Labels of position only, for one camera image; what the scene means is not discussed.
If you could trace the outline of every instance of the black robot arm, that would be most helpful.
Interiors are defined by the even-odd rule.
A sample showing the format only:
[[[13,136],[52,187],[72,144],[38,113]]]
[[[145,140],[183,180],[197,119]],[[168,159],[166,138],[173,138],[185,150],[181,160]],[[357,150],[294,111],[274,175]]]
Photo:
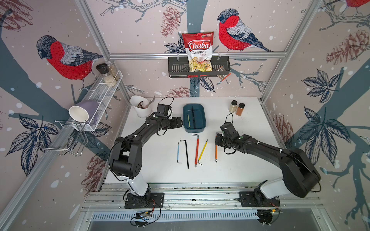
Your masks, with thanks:
[[[230,122],[221,126],[222,134],[217,134],[217,146],[248,153],[262,158],[282,170],[287,189],[298,197],[305,197],[320,181],[321,177],[304,151],[300,149],[280,149],[254,139],[248,135],[239,136]]]
[[[117,176],[136,177],[142,167],[142,147],[148,139],[163,129],[180,128],[183,124],[181,117],[169,119],[171,106],[158,104],[157,111],[148,116],[145,123],[131,135],[118,137],[110,153],[109,166]]]

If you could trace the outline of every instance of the red allen wrench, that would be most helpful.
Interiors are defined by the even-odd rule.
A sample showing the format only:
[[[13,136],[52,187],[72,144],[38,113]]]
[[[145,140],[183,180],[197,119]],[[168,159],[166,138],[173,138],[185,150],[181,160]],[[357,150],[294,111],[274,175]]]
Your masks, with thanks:
[[[195,167],[196,167],[196,163],[198,161],[198,147],[199,147],[199,135],[197,134],[192,134],[193,136],[197,136],[197,140],[196,140],[196,153],[195,153]]]

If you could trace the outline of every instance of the ventilation grille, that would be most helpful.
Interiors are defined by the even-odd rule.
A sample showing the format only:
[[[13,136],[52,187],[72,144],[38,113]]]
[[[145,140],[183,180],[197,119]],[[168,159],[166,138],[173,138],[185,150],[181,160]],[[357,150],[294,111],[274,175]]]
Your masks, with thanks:
[[[135,217],[136,211],[122,212],[94,212],[91,221],[130,221]],[[147,221],[153,221],[159,216],[154,211]],[[258,219],[257,210],[198,210],[198,211],[163,211],[158,221],[195,221],[195,220],[250,220]]]

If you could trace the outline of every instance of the black wire basket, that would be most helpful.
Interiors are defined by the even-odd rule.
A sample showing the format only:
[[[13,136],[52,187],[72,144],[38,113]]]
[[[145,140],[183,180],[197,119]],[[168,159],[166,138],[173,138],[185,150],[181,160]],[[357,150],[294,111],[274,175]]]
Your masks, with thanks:
[[[187,78],[188,75],[197,77],[217,77],[217,75],[228,75],[230,73],[230,59],[228,56],[213,56],[211,58],[212,70],[190,72],[187,57],[168,57],[168,75],[171,78]],[[216,71],[221,67],[225,71]]]

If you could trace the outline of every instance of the jar lid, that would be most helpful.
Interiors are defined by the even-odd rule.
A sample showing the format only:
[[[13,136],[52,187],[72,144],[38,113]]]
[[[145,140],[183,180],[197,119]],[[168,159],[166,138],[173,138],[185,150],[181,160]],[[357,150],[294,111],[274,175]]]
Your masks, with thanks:
[[[97,65],[96,69],[99,71],[100,74],[106,74],[109,72],[108,65],[106,63]]]

